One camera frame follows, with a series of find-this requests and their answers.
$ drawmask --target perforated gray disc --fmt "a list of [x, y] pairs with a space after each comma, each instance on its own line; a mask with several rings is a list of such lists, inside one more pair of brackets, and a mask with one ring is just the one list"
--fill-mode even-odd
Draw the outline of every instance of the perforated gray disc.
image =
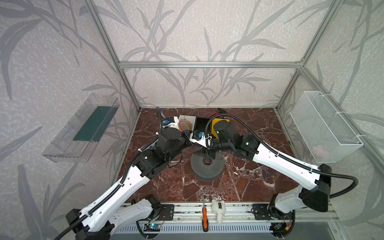
[[216, 178], [220, 177], [223, 173], [225, 159], [221, 152], [217, 152], [216, 158], [211, 159], [212, 163], [210, 165], [205, 165], [205, 157], [206, 156], [201, 154], [200, 151], [192, 153], [190, 160], [192, 171], [199, 180], [204, 182], [212, 182]]

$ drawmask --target leaf pattern wallpaper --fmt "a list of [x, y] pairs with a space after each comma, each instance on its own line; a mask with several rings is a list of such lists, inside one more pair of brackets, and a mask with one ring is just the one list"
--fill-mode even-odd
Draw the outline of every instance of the leaf pattern wallpaper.
[[[137, 111], [82, 1], [3, 0], [0, 18], [0, 239], [54, 239], [113, 183]], [[120, 107], [90, 160], [43, 157], [91, 93]]]
[[[382, 0], [345, 1], [305, 66], [381, 153], [384, 153], [383, 5]], [[311, 90], [314, 89], [305, 77], [299, 77], [279, 110], [297, 155], [308, 162], [313, 162], [313, 157], [289, 113], [303, 91]], [[333, 172], [359, 179], [354, 191], [331, 200], [349, 238], [382, 239], [382, 173], [361, 149], [330, 166]], [[341, 190], [346, 184], [334, 179], [332, 191]]]
[[[120, 61], [299, 61], [331, 1], [96, 0]], [[274, 107], [294, 69], [125, 69], [142, 106]]]

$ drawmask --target marble surface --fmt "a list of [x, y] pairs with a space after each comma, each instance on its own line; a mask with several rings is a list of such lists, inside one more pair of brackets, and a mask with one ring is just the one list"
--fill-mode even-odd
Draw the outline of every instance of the marble surface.
[[[178, 108], [163, 109], [166, 116], [191, 115], [209, 117], [217, 108]], [[293, 156], [291, 147], [282, 130], [273, 108], [231, 108], [224, 109], [227, 113], [240, 118], [249, 125], [262, 139], [272, 147]], [[247, 130], [237, 121], [232, 121], [241, 135], [248, 134]], [[135, 133], [127, 151], [120, 176], [126, 165], [139, 147], [155, 137], [157, 131], [155, 109], [143, 109], [137, 123]], [[192, 173], [190, 157], [197, 148], [189, 147], [183, 150], [182, 161], [173, 168], [167, 168], [140, 188], [132, 198], [141, 200], [146, 195], [153, 194], [160, 202], [196, 202], [202, 201], [202, 190], [206, 200], [223, 197], [226, 201], [270, 201], [274, 193], [285, 192], [297, 186], [289, 177], [273, 171], [270, 167], [241, 159], [224, 152], [225, 167], [223, 174], [213, 182], [198, 180]], [[170, 163], [172, 166], [179, 161], [177, 156]]]

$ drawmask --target screwdriver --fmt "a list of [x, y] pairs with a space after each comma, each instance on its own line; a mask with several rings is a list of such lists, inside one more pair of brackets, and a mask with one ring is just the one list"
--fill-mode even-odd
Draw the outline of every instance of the screwdriver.
[[205, 202], [204, 202], [204, 188], [203, 190], [203, 231], [207, 232], [208, 231], [208, 218], [207, 218], [207, 208], [205, 207]]

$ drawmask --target plush toy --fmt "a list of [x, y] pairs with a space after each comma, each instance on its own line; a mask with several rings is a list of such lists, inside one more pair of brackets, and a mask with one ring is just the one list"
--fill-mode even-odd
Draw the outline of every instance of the plush toy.
[[212, 199], [212, 212], [217, 215], [217, 223], [223, 222], [223, 216], [225, 215], [225, 202], [224, 200], [216, 201]]

